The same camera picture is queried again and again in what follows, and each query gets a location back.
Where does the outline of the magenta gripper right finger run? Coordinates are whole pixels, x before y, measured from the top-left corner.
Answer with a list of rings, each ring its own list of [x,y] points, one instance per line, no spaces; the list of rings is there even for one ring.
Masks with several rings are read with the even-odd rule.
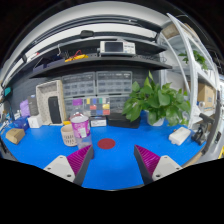
[[[145,185],[182,169],[168,155],[158,156],[139,145],[134,146],[134,156]]]

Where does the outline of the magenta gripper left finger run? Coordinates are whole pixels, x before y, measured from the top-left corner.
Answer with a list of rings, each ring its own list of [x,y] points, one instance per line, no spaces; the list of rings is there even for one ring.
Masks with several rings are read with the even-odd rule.
[[[59,155],[44,170],[81,186],[93,155],[93,146],[89,145],[69,156]]]

